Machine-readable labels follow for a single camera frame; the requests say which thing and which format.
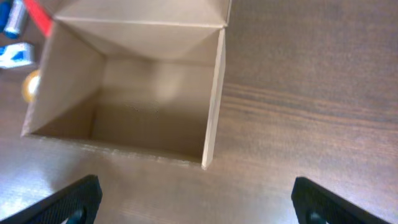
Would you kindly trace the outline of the red stapler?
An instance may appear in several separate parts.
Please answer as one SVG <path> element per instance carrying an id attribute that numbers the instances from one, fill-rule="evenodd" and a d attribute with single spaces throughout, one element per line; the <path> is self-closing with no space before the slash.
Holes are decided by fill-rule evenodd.
<path id="1" fill-rule="evenodd" d="M 24 5 L 31 19 L 41 31 L 44 37 L 48 38 L 52 33 L 53 20 L 46 10 L 36 0 L 23 0 Z"/>

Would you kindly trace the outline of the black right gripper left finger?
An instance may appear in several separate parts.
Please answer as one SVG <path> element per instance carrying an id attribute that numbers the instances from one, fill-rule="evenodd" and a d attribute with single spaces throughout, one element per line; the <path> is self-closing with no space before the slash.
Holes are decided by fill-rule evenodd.
<path id="1" fill-rule="evenodd" d="M 103 197 L 99 178 L 90 174 L 1 223 L 93 223 Z"/>

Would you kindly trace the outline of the white blue staples box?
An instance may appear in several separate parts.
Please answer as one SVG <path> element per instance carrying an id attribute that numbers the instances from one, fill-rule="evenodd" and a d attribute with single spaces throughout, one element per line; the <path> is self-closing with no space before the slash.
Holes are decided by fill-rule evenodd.
<path id="1" fill-rule="evenodd" d="M 34 46 L 27 42 L 1 47 L 1 69 L 23 67 L 34 62 Z"/>

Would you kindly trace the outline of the brown cardboard box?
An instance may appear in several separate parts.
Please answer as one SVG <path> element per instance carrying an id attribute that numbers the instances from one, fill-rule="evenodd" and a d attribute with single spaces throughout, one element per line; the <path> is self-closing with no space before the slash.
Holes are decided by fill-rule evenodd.
<path id="1" fill-rule="evenodd" d="M 41 5 L 53 24 L 22 136 L 209 167 L 230 0 Z"/>

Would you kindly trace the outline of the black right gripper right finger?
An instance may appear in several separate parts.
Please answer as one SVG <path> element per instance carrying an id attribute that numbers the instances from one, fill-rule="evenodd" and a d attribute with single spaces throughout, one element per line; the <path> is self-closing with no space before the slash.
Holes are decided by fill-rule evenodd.
<path id="1" fill-rule="evenodd" d="M 291 199 L 300 224 L 388 224 L 306 177 L 295 179 Z"/>

